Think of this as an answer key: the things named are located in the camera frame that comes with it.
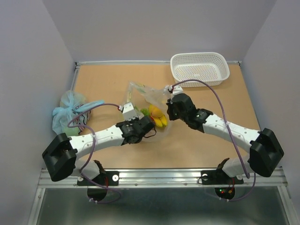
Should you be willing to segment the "clear lemon-print plastic bag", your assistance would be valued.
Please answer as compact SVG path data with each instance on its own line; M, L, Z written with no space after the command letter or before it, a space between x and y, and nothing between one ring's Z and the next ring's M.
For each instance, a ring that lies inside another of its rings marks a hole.
M138 115L138 118L142 118L144 115L140 112L143 108L149 108L149 105L155 105L166 116L167 126L158 128L155 126L155 130L150 131L143 141L147 143L158 142L165 138L171 131L173 123L169 120L167 115L167 100L171 97L170 94L164 93L164 89L155 89L137 82L129 82L127 90L125 92L122 105L131 102Z

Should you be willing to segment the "green grape bunch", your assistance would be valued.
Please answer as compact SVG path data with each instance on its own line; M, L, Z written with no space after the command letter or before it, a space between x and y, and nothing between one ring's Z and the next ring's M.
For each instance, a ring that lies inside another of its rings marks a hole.
M140 112L144 115L144 116L150 116L150 112L148 108L143 108L140 110Z

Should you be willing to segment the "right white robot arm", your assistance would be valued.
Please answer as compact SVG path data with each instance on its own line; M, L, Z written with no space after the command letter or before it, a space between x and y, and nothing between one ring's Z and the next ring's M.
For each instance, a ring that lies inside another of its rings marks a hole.
M189 128L232 142L248 153L245 157L227 158L218 165L216 179L221 183L246 173L270 177L284 156L276 135L268 128L259 131L226 122L209 110L196 108L184 93L168 99L166 104L170 120L182 120Z

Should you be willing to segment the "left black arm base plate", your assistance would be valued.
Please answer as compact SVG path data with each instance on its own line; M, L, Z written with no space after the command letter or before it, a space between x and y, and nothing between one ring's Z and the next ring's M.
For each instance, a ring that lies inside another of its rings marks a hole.
M92 181L101 186L118 186L119 185L120 172L119 171L106 171L105 173L99 174ZM77 180L77 186L96 186L94 183L88 181L86 178Z

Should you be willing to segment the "orange mango fruit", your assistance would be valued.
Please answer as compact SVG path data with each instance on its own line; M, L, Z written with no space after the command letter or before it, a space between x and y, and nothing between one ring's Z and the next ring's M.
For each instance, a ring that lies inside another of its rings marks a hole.
M164 115L162 111L155 105L149 105L149 113L153 118L160 118Z

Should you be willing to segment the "aluminium front rail frame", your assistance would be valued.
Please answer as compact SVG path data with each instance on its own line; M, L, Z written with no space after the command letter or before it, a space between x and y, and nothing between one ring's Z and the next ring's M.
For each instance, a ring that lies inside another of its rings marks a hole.
M227 187L231 185L203 185L198 184L201 171L213 170L212 168L185 168L185 169L107 169L107 171L119 171L119 185L110 188L197 188L197 187ZM239 180L243 179L244 184L235 185L237 187L251 187L254 180L256 187L286 187L286 180L283 168L276 168L273 174L268 177L260 175L238 175Z

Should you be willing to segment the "aluminium left side rail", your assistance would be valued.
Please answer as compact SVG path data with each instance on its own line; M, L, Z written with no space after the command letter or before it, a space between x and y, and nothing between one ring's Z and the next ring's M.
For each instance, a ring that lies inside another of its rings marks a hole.
M68 123L80 113L79 108L83 104L85 104L85 97L73 90L68 90L61 96L59 106L52 112L52 130L55 134L65 133L67 136L80 134L80 128L68 128Z

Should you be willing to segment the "blue tied plastic bag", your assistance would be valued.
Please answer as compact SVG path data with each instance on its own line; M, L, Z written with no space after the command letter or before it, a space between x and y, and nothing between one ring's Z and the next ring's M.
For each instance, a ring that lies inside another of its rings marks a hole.
M77 115L103 103L103 100L88 102L84 95L72 90L66 91L61 96L59 106L52 112L52 130L58 135L65 133L67 136L78 136L85 129L82 126L78 127L78 125L86 125L91 112L86 112L79 118L76 118ZM68 123L73 118L76 118L72 124L74 127L69 128Z

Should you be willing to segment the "white perforated plastic basket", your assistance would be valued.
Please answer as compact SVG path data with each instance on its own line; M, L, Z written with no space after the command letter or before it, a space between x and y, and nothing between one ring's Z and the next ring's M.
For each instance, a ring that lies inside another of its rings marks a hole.
M220 85L230 76L225 58L216 52L179 53L170 60L171 72L176 83L184 81L181 87L203 87L200 82L209 86Z

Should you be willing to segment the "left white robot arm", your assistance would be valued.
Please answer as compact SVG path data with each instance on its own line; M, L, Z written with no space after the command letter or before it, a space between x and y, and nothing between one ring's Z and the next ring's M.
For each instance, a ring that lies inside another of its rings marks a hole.
M136 144L155 128L149 117L123 121L105 130L89 135L68 137L57 135L42 153L42 158L52 181L61 181L69 176L86 175L95 185L104 181L104 173L95 162L80 161L85 155L114 146Z

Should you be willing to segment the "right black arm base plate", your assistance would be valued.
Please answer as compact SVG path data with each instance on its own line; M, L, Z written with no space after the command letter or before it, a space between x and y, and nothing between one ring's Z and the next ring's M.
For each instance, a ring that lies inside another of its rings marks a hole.
M244 184L244 180L239 180L237 177L231 178L221 170L203 170L197 183L203 185L239 185Z

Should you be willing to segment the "yellow banana bunch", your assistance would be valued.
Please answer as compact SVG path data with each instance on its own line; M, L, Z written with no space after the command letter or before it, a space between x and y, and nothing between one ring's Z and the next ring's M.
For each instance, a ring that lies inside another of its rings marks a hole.
M166 119L165 115L163 115L160 118L153 118L153 120L155 122L156 127L158 127L158 128L164 128L164 127L166 127L168 125L167 124L167 119Z

